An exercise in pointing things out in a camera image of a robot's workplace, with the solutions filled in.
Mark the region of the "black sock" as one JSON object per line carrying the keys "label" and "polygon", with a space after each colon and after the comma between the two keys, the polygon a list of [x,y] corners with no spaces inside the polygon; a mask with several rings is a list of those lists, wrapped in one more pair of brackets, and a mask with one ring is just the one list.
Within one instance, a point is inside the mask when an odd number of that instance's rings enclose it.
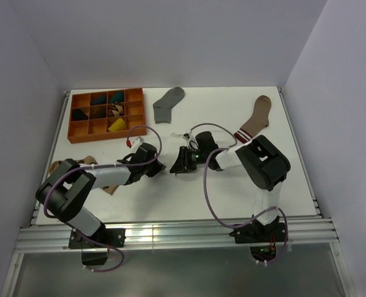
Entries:
{"label": "black sock", "polygon": [[89,117],[81,109],[73,109],[71,112],[71,121],[86,121]]}

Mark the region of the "white sock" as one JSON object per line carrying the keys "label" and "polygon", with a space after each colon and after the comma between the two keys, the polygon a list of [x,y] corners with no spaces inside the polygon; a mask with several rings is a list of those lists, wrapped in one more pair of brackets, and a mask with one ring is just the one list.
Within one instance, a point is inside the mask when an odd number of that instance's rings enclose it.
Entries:
{"label": "white sock", "polygon": [[161,162],[170,169],[177,160],[180,147],[187,145],[187,139],[184,134],[171,133],[163,139],[163,149],[161,154]]}

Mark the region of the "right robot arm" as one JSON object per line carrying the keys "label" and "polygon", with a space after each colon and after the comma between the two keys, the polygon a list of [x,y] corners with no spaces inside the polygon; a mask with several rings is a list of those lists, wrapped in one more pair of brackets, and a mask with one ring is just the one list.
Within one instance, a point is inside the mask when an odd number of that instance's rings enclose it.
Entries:
{"label": "right robot arm", "polygon": [[263,135],[248,142],[222,150],[209,131],[197,134],[179,148],[171,174],[192,173],[199,165],[213,171],[224,171],[242,166],[254,185],[260,189],[253,216],[257,223],[252,227],[253,236],[266,241],[274,233],[272,223],[279,216],[279,197],[282,183],[291,169],[290,162]]}

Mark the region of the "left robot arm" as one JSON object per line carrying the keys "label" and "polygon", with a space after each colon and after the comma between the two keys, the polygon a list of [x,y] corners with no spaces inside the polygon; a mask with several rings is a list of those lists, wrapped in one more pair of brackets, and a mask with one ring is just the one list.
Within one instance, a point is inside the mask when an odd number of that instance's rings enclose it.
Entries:
{"label": "left robot arm", "polygon": [[43,182],[35,197],[44,210],[80,231],[89,246],[98,247],[105,239],[105,225],[84,207],[91,190],[127,186],[142,176],[152,178],[164,169],[165,165],[157,159],[157,149],[148,143],[108,165],[80,165],[69,158]]}

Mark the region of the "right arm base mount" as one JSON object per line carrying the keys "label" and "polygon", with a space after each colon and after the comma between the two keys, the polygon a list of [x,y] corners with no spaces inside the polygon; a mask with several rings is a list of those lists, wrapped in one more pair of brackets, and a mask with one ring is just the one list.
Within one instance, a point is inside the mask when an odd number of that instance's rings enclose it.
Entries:
{"label": "right arm base mount", "polygon": [[280,221],[279,215],[267,225],[261,224],[259,220],[240,228],[234,225],[229,236],[234,238],[236,244],[286,243],[288,240],[286,224]]}

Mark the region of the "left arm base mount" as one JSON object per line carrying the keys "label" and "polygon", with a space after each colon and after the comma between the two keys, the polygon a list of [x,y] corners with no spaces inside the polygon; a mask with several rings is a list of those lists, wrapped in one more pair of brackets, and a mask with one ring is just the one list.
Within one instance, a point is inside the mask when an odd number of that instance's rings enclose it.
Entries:
{"label": "left arm base mount", "polygon": [[[85,236],[73,229],[70,234],[68,248],[81,250],[81,262],[88,270],[109,272],[122,266],[125,256],[121,248],[124,246],[126,230],[124,228],[101,227],[92,236]],[[102,268],[111,259],[111,252],[120,255],[120,261],[110,268]]]}

